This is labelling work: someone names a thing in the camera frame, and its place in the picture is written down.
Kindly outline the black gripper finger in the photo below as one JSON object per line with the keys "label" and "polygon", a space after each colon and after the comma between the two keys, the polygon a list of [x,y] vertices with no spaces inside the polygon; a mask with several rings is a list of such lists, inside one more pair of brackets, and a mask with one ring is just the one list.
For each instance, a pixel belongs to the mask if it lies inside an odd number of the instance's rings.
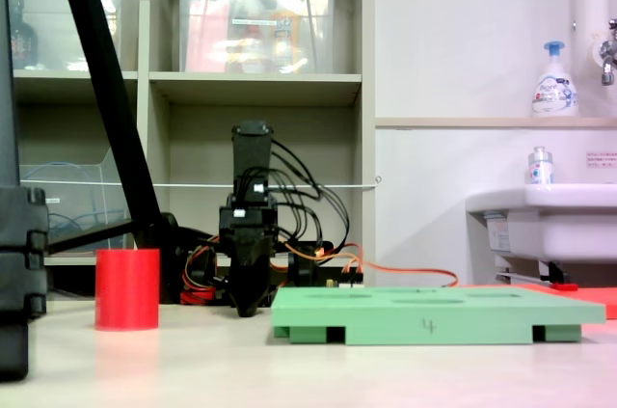
{"label": "black gripper finger", "polygon": [[252,267],[253,298],[251,313],[255,315],[270,291],[271,242],[260,241],[256,245],[256,260]]}
{"label": "black gripper finger", "polygon": [[229,294],[240,317],[251,316],[251,258],[245,245],[233,244],[229,269]]}

